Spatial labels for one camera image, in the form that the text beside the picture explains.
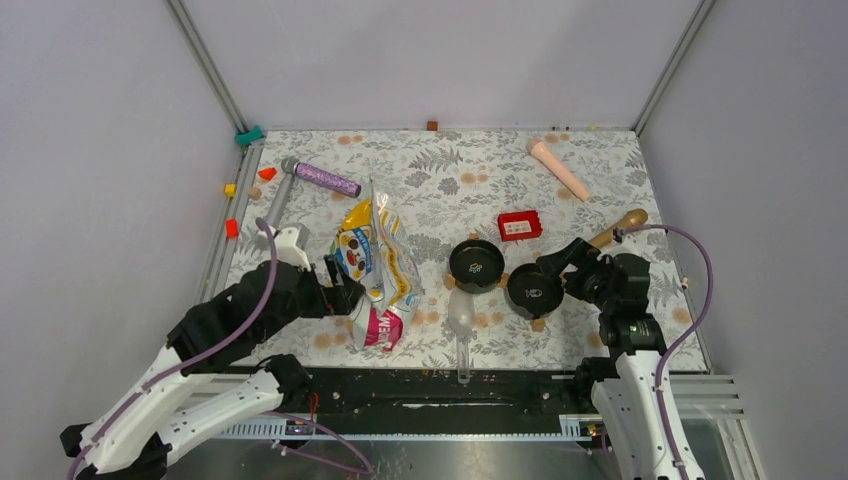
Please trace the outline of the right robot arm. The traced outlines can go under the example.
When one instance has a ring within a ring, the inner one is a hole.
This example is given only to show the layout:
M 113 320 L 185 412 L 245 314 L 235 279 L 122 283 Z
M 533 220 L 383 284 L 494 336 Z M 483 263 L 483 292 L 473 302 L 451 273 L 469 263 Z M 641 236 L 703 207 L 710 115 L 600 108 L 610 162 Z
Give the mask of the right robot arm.
M 667 385 L 670 354 L 648 311 L 650 263 L 634 254 L 605 255 L 582 239 L 536 260 L 542 276 L 595 306 L 608 354 L 587 357 L 572 391 L 598 412 L 624 479 L 702 479 Z

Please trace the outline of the cat food bag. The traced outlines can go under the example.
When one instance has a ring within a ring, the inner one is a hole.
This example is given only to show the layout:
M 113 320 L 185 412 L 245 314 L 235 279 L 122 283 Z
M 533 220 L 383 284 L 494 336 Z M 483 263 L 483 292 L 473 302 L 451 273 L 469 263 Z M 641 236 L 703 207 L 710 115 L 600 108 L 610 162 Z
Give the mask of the cat food bag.
M 369 193 L 343 218 L 331 253 L 365 289 L 349 315 L 354 346 L 394 350 L 418 310 L 423 286 L 402 216 L 387 192 L 369 185 Z

